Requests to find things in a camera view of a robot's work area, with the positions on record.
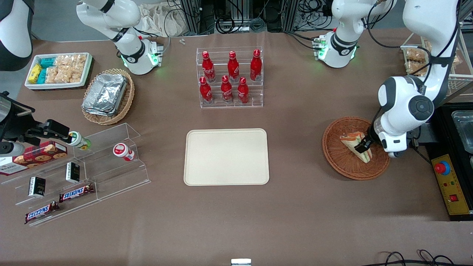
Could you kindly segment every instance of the green led light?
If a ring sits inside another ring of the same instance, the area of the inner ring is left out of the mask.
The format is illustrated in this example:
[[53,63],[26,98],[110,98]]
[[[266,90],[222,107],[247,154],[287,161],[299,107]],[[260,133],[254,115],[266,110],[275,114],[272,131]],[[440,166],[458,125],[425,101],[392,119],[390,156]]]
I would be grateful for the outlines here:
[[128,65],[126,64],[126,60],[123,58],[123,56],[122,56],[122,60],[123,60],[123,63],[125,64],[125,67],[128,67]]
[[158,57],[154,54],[148,54],[149,60],[151,61],[151,64],[154,66],[158,64]]
[[353,48],[353,53],[351,54],[350,60],[355,57],[355,52],[356,52],[356,46]]
[[327,54],[326,50],[325,49],[322,49],[319,53],[319,59],[320,60],[323,60],[325,59],[325,55]]

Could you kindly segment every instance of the acrylic bottle rack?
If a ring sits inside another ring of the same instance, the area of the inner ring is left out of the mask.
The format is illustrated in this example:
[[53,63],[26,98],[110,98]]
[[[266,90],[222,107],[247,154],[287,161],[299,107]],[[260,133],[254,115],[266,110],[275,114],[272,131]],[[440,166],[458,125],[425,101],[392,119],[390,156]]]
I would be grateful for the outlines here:
[[[92,184],[94,193],[85,194],[62,203],[60,209],[48,215],[28,222],[37,226],[63,217],[82,208],[99,203],[112,196],[134,189],[150,182],[145,164],[139,159],[135,140],[140,137],[127,123],[109,128],[86,138],[92,143],[87,151],[68,146],[68,157],[45,163],[36,168],[25,170],[7,179],[2,184],[15,188],[17,206],[25,206],[25,213],[40,209],[52,201],[59,201],[59,194],[72,191],[87,184]],[[123,142],[135,152],[132,161],[125,161],[112,152],[115,144]],[[66,181],[66,164],[74,162],[80,166],[80,182],[77,184]],[[46,179],[44,196],[34,198],[28,196],[31,177]],[[18,217],[24,222],[25,217]]]
[[[261,61],[263,67],[261,68],[261,81],[252,81],[250,79],[250,63],[253,58],[253,51],[259,49],[261,51]],[[202,96],[199,92],[199,78],[204,76],[202,69],[202,52],[209,52],[210,59],[214,63],[216,80],[214,83],[209,83],[214,98],[212,104],[206,105],[203,102]],[[238,101],[238,84],[232,84],[233,102],[225,103],[223,101],[222,91],[220,86],[222,85],[222,76],[228,75],[228,52],[235,51],[236,59],[240,65],[240,77],[246,78],[246,84],[249,88],[249,101],[246,104],[242,104]],[[199,102],[201,108],[248,108],[248,107],[263,107],[263,81],[264,81],[264,60],[263,60],[263,48],[261,46],[252,47],[220,47],[220,48],[197,48],[196,54],[196,65],[197,65],[197,93],[199,94]]]

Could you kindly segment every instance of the wicker basket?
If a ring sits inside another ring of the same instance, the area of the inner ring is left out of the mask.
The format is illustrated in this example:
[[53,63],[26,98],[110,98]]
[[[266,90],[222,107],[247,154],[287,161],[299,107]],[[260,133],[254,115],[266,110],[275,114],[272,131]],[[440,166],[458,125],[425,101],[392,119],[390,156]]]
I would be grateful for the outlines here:
[[333,121],[325,130],[322,138],[324,155],[340,174],[355,180],[369,180],[386,171],[390,158],[380,145],[371,145],[373,158],[369,163],[364,163],[340,141],[340,136],[348,133],[366,133],[369,126],[370,122],[366,119],[346,116]]
[[[82,110],[82,113],[87,118],[87,120],[91,122],[101,125],[115,124],[118,121],[122,120],[125,117],[126,113],[128,113],[128,110],[131,107],[131,102],[133,101],[133,96],[135,95],[135,85],[133,84],[133,80],[131,80],[130,75],[126,71],[121,69],[105,70],[101,74],[121,74],[127,78],[125,92],[123,94],[122,102],[118,107],[118,113],[114,116],[93,115],[86,113],[84,110]],[[90,91],[90,87],[92,86],[97,77],[98,75],[89,83],[89,86],[87,87],[86,93],[84,95],[84,99],[87,97],[87,93]]]

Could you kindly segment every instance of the coca-cola bottle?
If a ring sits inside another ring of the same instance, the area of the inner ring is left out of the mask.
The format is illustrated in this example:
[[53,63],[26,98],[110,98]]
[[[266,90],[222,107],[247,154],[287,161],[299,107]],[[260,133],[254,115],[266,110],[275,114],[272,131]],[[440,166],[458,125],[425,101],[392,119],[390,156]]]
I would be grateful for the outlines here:
[[203,103],[206,105],[213,104],[213,95],[210,85],[207,84],[207,80],[205,77],[201,77],[199,81],[201,83],[201,95]]
[[240,85],[238,86],[238,99],[240,99],[240,103],[246,104],[248,103],[248,85],[246,84],[245,77],[240,78]]
[[222,86],[220,87],[222,90],[222,97],[223,101],[226,103],[232,103],[233,102],[233,95],[232,95],[232,84],[228,82],[228,76],[224,75],[222,77]]
[[215,67],[213,66],[212,60],[210,59],[209,52],[203,51],[202,58],[202,68],[204,70],[204,75],[208,82],[213,83],[215,82]]
[[240,78],[240,65],[237,61],[237,54],[234,51],[228,53],[230,60],[228,61],[228,75],[230,76],[230,83],[238,83]]
[[263,62],[261,62],[261,51],[255,49],[253,51],[253,59],[250,63],[250,79],[253,81],[261,81],[261,68],[263,66]]

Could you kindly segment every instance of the brown tablecloth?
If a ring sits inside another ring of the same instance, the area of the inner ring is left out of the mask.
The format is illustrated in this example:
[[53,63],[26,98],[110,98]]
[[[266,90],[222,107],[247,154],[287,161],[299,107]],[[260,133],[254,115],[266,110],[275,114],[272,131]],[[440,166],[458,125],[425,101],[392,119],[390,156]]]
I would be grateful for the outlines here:
[[[386,44],[409,35],[374,33]],[[152,182],[36,228],[23,224],[26,208],[15,206],[14,189],[0,186],[1,265],[217,266],[248,257],[256,266],[356,266],[383,261],[383,251],[415,259],[419,248],[473,263],[473,224],[447,222],[432,166],[413,151],[371,181],[346,179],[324,158],[326,126],[345,115],[371,119],[379,85],[403,74],[398,50],[363,34],[352,62],[331,69],[284,34],[214,34],[185,43],[173,39],[161,68],[133,75],[135,99],[122,121],[143,136],[140,158]],[[252,45],[264,47],[264,107],[201,110],[196,48]],[[35,42],[35,54],[70,52],[94,56],[93,76],[124,68],[110,41]],[[83,117],[83,93],[22,88],[18,100],[37,109],[38,121],[53,118],[83,135],[108,128]],[[184,184],[190,130],[256,127],[268,134],[268,184]]]

